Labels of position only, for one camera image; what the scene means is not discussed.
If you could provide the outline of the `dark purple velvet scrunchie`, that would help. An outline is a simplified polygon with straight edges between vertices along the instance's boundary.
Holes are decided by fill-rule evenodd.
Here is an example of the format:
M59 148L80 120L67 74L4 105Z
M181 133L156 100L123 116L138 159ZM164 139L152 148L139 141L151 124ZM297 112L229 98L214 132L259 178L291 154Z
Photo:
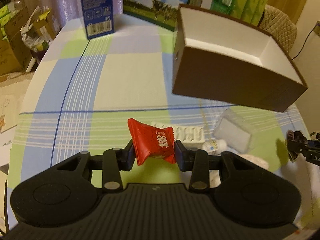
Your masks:
M301 154L300 149L304 149L305 145L308 146L308 140L301 131L289 129L286 133L285 144L289 153L289 160L294 163Z

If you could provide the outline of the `red candy wrapper packet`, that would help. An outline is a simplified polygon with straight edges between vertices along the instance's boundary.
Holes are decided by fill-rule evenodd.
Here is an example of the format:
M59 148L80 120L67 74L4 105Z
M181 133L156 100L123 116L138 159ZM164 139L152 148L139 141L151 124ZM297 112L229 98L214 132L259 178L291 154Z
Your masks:
M176 163L174 151L174 130L172 127L158 128L143 124L136 119L127 120L135 148L137 165L143 165L148 157Z

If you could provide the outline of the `small white medicine bottle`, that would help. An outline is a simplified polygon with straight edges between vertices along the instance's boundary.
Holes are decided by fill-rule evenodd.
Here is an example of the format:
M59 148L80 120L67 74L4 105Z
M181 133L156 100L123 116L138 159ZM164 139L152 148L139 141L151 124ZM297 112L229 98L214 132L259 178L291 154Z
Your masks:
M202 149L209 155L220 155L222 152L228 150L227 142L223 139L213 139L205 142Z

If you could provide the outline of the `white plastic comb rack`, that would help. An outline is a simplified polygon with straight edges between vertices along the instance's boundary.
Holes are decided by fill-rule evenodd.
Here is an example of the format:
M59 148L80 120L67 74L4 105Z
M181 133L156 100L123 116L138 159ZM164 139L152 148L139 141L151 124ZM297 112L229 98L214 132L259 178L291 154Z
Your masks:
M201 126L182 126L155 121L153 121L151 125L162 129L172 127L175 140L180 140L185 147L202 147L206 141L204 128Z

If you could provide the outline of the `clear plastic case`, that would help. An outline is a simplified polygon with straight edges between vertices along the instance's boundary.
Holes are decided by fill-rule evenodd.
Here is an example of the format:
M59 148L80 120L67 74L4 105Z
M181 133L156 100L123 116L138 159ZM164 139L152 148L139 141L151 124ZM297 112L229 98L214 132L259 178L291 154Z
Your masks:
M240 154L253 150L256 133L252 124L230 108L221 114L213 129L213 137L224 140L228 147Z

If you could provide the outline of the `brown cardboard box white inside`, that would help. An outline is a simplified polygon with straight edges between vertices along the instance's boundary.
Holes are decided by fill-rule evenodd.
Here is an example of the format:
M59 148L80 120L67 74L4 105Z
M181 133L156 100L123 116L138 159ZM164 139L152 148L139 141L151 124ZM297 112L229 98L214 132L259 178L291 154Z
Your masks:
M279 42L254 25L182 4L175 32L176 95L283 112L308 88Z

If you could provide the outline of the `quilted beige chair cover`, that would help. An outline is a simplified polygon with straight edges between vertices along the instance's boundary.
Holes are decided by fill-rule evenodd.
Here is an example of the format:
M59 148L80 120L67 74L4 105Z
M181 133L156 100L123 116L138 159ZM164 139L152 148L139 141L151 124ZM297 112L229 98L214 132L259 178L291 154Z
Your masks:
M297 27L287 14L265 5L258 27L272 34L287 53L291 51L297 37Z

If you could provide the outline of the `brown cardboard carton floor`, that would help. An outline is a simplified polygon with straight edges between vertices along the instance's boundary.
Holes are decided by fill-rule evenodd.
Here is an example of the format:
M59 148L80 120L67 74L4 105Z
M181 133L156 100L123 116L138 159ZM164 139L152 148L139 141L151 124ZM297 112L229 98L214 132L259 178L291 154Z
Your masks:
M49 7L30 14L22 2L1 8L1 75L23 72L34 57L40 61L61 30Z

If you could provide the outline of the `blue milk carton box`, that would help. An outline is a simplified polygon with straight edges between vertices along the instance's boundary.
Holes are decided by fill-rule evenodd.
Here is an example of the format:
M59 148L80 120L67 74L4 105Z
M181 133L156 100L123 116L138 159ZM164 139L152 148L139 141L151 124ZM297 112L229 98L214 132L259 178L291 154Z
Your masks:
M114 33L113 0L80 0L80 9L89 40Z

